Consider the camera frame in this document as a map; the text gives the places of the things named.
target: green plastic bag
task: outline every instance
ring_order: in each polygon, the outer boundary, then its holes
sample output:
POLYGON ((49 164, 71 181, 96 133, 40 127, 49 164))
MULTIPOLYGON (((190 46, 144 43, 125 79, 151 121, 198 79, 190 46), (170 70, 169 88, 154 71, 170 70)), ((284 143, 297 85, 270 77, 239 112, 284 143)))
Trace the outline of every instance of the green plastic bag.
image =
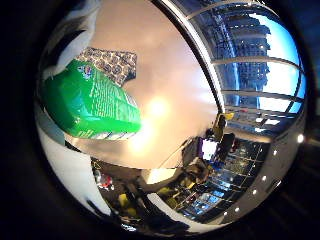
POLYGON ((42 99, 53 121, 73 137, 127 139, 141 128, 134 99, 88 62, 72 60, 46 79, 42 99))

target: sky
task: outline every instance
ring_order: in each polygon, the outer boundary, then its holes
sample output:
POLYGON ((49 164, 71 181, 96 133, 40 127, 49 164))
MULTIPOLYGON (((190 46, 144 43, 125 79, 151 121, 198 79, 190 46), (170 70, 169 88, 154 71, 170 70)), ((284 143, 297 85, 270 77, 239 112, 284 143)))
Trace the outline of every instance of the sky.
MULTIPOLYGON (((270 45, 270 50, 267 51, 268 56, 299 64, 295 42, 283 26, 261 15, 251 14, 250 16, 258 19, 261 25, 270 29, 271 34, 267 34, 267 41, 270 45)), ((298 70, 280 63, 268 63, 268 67, 270 70, 270 73, 267 74, 268 84, 263 90, 265 92, 293 95, 298 83, 298 70)), ((260 98, 260 108, 265 110, 285 111, 289 103, 290 101, 287 100, 260 98)), ((299 104, 294 104, 292 111, 297 112, 299 107, 299 104)))

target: ceiling light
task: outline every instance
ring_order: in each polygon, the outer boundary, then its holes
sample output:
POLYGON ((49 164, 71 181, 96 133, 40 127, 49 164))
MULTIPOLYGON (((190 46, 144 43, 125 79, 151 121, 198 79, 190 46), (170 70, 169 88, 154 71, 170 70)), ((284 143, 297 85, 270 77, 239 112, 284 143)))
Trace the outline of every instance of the ceiling light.
POLYGON ((297 137, 297 142, 302 143, 304 141, 304 136, 302 134, 299 134, 297 137))

